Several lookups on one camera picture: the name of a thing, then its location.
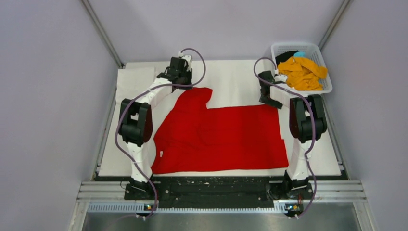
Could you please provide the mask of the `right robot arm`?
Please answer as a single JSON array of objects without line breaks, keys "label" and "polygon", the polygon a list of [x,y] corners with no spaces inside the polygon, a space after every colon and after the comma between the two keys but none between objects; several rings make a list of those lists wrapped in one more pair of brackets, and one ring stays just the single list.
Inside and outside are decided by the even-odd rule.
[{"label": "right robot arm", "polygon": [[309,184],[310,156],[314,144],[327,130],[322,97],[302,96],[277,81],[271,71],[255,75],[260,83],[260,102],[278,109],[289,109],[289,131],[294,138],[289,166],[284,173],[282,192],[295,198]]}]

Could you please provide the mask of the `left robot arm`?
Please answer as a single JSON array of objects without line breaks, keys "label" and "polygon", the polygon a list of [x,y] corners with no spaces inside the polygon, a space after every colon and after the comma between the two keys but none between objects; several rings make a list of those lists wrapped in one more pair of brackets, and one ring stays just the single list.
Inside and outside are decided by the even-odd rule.
[{"label": "left robot arm", "polygon": [[124,98],[120,103],[118,135],[126,143],[133,164],[138,165],[132,166],[130,186],[143,199],[152,197],[154,193],[153,184],[148,182],[153,172],[146,158],[147,142],[153,133],[152,109],[175,89],[192,88],[191,61],[192,56],[181,53],[172,57],[169,66],[158,74],[146,94],[134,102],[131,98]]}]

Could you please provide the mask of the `red t-shirt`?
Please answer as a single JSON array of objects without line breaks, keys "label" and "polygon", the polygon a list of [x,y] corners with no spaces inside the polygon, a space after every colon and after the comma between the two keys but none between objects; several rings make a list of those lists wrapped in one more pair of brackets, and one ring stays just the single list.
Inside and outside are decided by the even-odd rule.
[{"label": "red t-shirt", "polygon": [[154,174],[264,170],[289,165],[269,105],[208,108],[209,88],[184,91],[154,136]]}]

